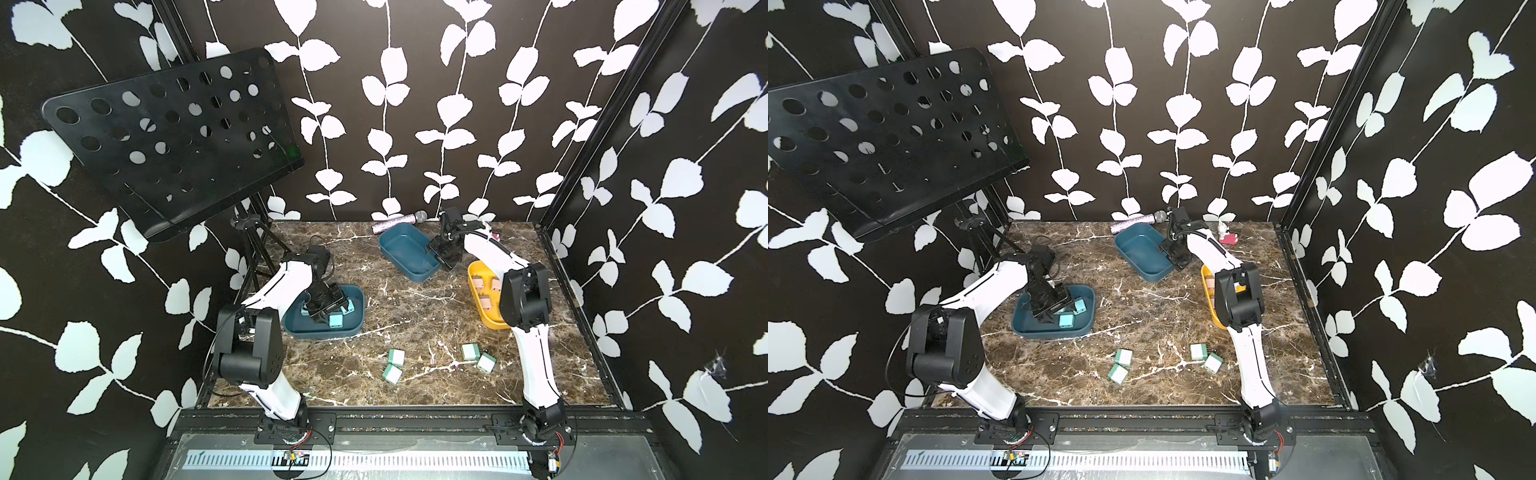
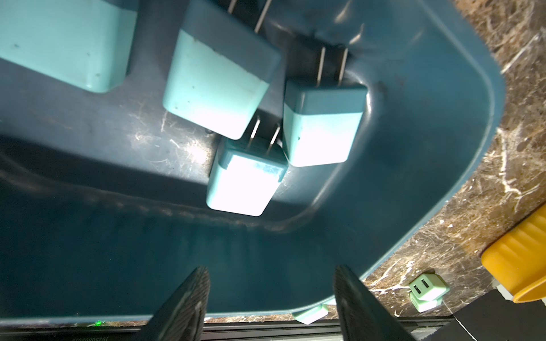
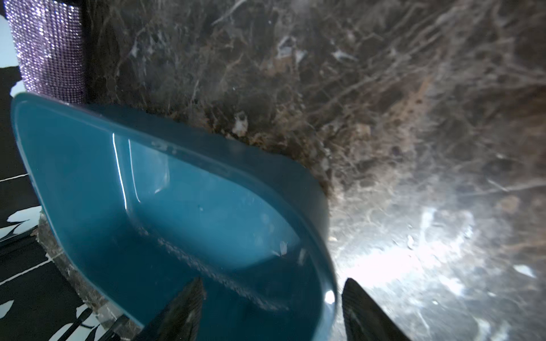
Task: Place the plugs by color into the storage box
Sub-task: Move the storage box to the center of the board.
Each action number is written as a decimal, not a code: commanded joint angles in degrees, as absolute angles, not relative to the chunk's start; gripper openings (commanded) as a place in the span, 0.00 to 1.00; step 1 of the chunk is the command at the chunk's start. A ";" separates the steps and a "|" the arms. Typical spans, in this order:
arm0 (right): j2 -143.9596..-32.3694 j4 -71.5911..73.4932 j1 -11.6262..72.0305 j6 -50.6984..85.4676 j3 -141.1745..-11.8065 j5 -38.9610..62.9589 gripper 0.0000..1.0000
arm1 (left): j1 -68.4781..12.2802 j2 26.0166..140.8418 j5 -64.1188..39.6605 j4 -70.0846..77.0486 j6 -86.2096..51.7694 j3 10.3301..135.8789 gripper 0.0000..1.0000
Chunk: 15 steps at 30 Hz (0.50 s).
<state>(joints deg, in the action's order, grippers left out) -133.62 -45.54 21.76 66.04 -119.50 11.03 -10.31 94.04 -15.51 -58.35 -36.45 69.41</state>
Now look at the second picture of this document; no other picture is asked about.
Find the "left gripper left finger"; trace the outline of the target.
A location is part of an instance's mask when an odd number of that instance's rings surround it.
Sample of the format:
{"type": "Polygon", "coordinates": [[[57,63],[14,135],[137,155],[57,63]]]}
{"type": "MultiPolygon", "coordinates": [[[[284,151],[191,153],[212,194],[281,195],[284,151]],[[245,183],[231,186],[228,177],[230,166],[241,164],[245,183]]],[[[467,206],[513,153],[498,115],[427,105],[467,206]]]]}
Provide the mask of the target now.
{"type": "Polygon", "coordinates": [[[210,293],[210,274],[197,267],[133,340],[200,340],[210,293]]]}

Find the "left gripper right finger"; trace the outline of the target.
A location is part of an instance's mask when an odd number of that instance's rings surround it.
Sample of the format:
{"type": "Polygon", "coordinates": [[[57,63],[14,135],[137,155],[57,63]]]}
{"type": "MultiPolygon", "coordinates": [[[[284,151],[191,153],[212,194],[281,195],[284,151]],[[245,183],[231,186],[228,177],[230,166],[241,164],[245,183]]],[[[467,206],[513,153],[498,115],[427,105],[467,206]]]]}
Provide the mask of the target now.
{"type": "Polygon", "coordinates": [[[414,339],[349,267],[336,267],[333,288],[344,340],[414,339]]]}

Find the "pink plug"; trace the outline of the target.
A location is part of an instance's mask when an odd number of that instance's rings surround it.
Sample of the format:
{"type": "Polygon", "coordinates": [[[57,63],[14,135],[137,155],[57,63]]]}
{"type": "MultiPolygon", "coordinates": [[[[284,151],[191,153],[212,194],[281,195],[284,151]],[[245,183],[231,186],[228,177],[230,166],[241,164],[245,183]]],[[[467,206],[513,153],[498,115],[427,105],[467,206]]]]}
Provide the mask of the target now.
{"type": "Polygon", "coordinates": [[[311,325],[315,323],[316,321],[319,321],[322,318],[326,317],[328,313],[329,313],[328,306],[324,304],[320,304],[320,305],[314,306],[314,308],[293,313],[292,317],[294,318],[294,320],[300,323],[303,323],[304,325],[311,325]]]}

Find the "teal storage box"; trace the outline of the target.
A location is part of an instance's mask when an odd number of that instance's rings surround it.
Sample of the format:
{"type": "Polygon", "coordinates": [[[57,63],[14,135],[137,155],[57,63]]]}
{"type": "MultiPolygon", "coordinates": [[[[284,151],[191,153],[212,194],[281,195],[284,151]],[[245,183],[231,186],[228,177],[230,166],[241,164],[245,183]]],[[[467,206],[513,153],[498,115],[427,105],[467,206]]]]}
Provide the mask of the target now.
{"type": "Polygon", "coordinates": [[[469,179],[505,83],[451,1],[272,1],[259,34],[282,62],[251,121],[271,139],[285,84],[368,88],[347,161],[290,166],[258,217],[210,209],[222,136],[163,106],[188,1],[138,1],[124,82],[89,92],[1,58],[1,322],[151,316],[199,266],[207,314],[328,301],[365,278],[469,179]]]}

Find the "blue plug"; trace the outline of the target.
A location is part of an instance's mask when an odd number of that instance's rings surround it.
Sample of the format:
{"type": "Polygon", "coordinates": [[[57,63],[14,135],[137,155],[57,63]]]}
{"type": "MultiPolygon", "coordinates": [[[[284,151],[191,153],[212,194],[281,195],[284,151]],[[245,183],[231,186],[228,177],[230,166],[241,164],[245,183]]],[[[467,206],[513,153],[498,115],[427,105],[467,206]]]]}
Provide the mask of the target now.
{"type": "Polygon", "coordinates": [[[105,93],[127,74],[138,1],[2,1],[1,58],[105,93]]]}
{"type": "Polygon", "coordinates": [[[326,49],[321,49],[316,79],[286,82],[283,149],[295,167],[347,161],[367,108],[368,88],[344,84],[348,48],[344,48],[337,81],[323,82],[326,49]]]}
{"type": "Polygon", "coordinates": [[[281,124],[271,139],[257,136],[261,119],[241,139],[220,140],[210,172],[206,204],[212,210],[258,217],[286,175],[289,162],[277,143],[281,124]]]}
{"type": "Polygon", "coordinates": [[[240,139],[282,62],[259,32],[266,1],[253,27],[233,16],[236,1],[190,1],[179,29],[164,108],[229,139],[240,139]]]}

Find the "yellow storage box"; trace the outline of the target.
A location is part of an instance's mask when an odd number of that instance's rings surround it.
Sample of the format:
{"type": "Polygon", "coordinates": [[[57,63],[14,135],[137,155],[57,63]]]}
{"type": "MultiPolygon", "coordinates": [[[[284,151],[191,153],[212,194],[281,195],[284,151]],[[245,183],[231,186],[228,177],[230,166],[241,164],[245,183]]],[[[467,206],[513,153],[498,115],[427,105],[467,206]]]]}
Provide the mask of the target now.
{"type": "Polygon", "coordinates": [[[482,254],[483,267],[514,303],[545,298],[545,206],[538,208],[482,254]]]}

